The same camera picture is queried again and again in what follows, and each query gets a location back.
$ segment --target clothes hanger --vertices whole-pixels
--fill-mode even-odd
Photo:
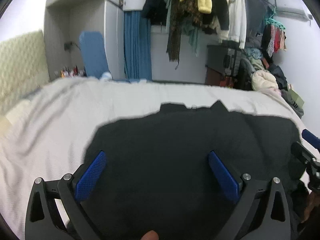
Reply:
[[[275,7],[275,9],[273,11],[273,15],[271,15],[268,19],[265,18],[266,24],[271,24],[271,25],[274,25],[275,27],[280,28],[281,30],[285,30],[285,27],[281,22],[278,22],[275,19],[273,19],[273,16],[275,14],[276,14],[276,7]]]

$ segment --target fingertip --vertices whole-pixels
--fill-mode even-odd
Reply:
[[[141,240],[159,240],[159,236],[155,231],[151,230],[146,233]]]

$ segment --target upholstered headboard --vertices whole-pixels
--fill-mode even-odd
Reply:
[[[0,42],[0,114],[48,82],[42,31]]]

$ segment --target metal screw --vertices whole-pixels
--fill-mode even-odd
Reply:
[[[39,184],[41,181],[42,181],[41,178],[36,178],[35,183],[36,183],[36,184]]]
[[[70,173],[67,173],[66,175],[63,176],[64,180],[69,180],[71,179],[72,175]]]
[[[274,181],[276,184],[280,183],[280,179],[277,178],[277,177],[274,177],[274,178],[273,178],[273,181]]]
[[[248,174],[248,173],[243,174],[242,177],[243,177],[245,180],[250,180],[250,179],[251,179],[251,175]]]

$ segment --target red clothing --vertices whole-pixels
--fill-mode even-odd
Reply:
[[[280,35],[281,35],[281,31],[279,28],[276,28],[276,37],[275,37],[275,52],[277,52],[280,48]]]

